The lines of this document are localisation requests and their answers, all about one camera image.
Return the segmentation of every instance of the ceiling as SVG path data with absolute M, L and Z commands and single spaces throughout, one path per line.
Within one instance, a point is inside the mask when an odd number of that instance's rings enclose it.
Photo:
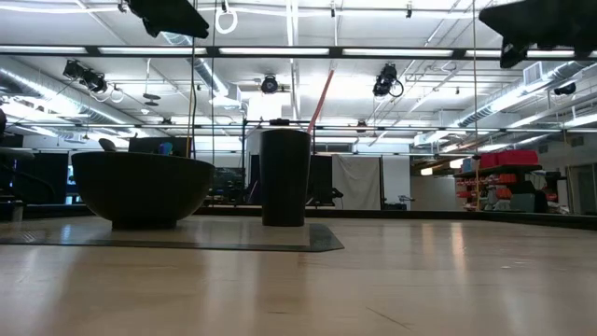
M 480 10 L 490 4 L 503 4 L 506 0 L 477 0 Z M 117 0 L 27 0 L 1 1 L 0 6 L 33 8 L 98 8 L 113 7 Z M 358 47 L 446 47 L 446 48 L 499 48 L 501 38 L 483 23 L 472 20 L 471 0 L 336 0 L 338 9 L 358 9 L 367 16 L 338 17 L 337 39 L 340 46 Z M 434 17 L 417 16 L 407 19 L 403 12 L 390 15 L 387 10 L 405 8 L 411 4 L 414 9 L 428 9 Z M 241 0 L 229 1 L 231 8 L 249 8 L 285 12 L 283 0 Z M 199 1 L 199 8 L 214 7 L 214 1 Z M 298 0 L 300 13 L 330 10 L 329 1 Z M 202 16 L 214 21 L 212 10 L 202 10 Z M 238 25 L 227 35 L 210 29 L 210 37 L 200 41 L 201 46 L 287 46 L 288 36 L 285 16 L 259 15 L 238 12 Z M 460 15 L 454 19 L 450 15 Z M 57 45 L 167 45 L 159 36 L 149 36 L 142 23 L 131 13 L 103 12 L 94 14 L 42 14 L 0 10 L 3 33 L 0 44 L 57 44 Z M 230 24 L 230 15 L 223 16 L 223 27 Z M 298 46 L 334 46 L 334 19 L 330 15 L 301 17 L 298 19 Z M 62 75 L 66 63 L 64 57 L 19 56 L 16 60 L 26 63 L 39 72 L 54 77 L 63 83 L 69 81 Z M 135 119 L 145 123 L 157 123 L 163 118 L 186 123 L 189 111 L 191 68 L 184 59 L 153 59 L 150 63 L 147 91 L 162 97 L 160 105 L 142 113 L 145 106 L 143 93 L 146 91 L 146 59 L 78 58 L 79 61 L 118 85 L 126 96 L 121 103 L 111 105 Z M 286 88 L 291 88 L 291 64 L 288 59 L 215 59 L 206 60 L 215 74 L 223 80 L 239 85 L 243 100 L 259 95 L 256 81 L 265 75 L 276 75 Z M 522 69 L 530 62 L 523 62 L 513 69 L 500 69 L 499 62 L 460 61 L 410 61 L 388 60 L 295 60 L 298 64 L 297 90 L 300 102 L 300 117 L 311 119 L 326 83 L 330 69 L 335 69 L 329 91 L 322 109 L 320 122 L 329 124 L 356 124 L 366 119 L 368 124 L 416 124 L 419 126 L 442 126 L 440 111 L 463 111 L 474 105 L 475 93 L 478 102 L 522 77 Z M 386 63 L 394 63 L 398 74 L 405 72 L 402 81 L 405 94 L 391 104 L 376 100 L 371 93 L 376 76 Z M 82 86 L 73 84 L 78 89 Z M 276 93 L 283 102 L 283 117 L 292 119 L 290 93 Z M 533 114 L 547 100 L 535 97 L 535 104 L 519 105 L 509 111 L 521 117 Z M 215 116 L 216 122 L 240 122 L 240 110 L 212 107 L 208 91 L 198 94 L 198 116 Z M 375 113 L 376 107 L 384 103 Z M 169 134 L 181 131 L 170 130 Z

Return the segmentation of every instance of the black panel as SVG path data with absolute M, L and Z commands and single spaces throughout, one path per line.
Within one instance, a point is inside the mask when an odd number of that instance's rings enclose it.
M 22 147 L 22 135 L 20 135 L 20 134 L 14 134 L 14 135 L 5 134 L 4 139 L 2 139 L 2 141 L 0 141 L 0 147 L 21 148 Z
M 17 172 L 26 173 L 49 183 L 54 189 L 52 204 L 63 204 L 66 199 L 68 154 L 38 153 L 33 161 L 18 161 Z M 46 193 L 37 183 L 24 178 L 14 178 L 14 189 L 22 195 L 39 196 Z

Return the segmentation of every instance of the storage shelf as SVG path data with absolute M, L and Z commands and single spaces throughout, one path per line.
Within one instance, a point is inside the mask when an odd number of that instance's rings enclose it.
M 491 174 L 523 174 L 523 173 L 530 173 L 537 170 L 543 169 L 540 165 L 503 165 L 485 169 L 479 169 L 479 176 L 488 176 Z M 457 178 L 468 178 L 468 177 L 475 177 L 477 174 L 475 172 L 468 172 L 468 173 L 460 173 L 455 174 L 454 177 Z

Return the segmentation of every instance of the floor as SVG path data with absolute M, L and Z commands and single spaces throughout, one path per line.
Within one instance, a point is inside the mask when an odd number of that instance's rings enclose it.
M 310 221 L 345 249 L 0 246 L 1 334 L 597 335 L 597 232 Z

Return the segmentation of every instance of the stage light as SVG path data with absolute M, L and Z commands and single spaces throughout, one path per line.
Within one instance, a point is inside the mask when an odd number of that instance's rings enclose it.
M 393 94 L 391 93 L 392 89 L 396 86 L 400 86 L 400 93 Z M 395 64 L 386 64 L 382 72 L 379 76 L 375 79 L 375 85 L 373 86 L 373 94 L 376 97 L 384 97 L 386 95 L 391 95 L 392 97 L 398 98 L 402 96 L 404 93 L 404 86 L 398 80 L 398 73 L 396 71 Z

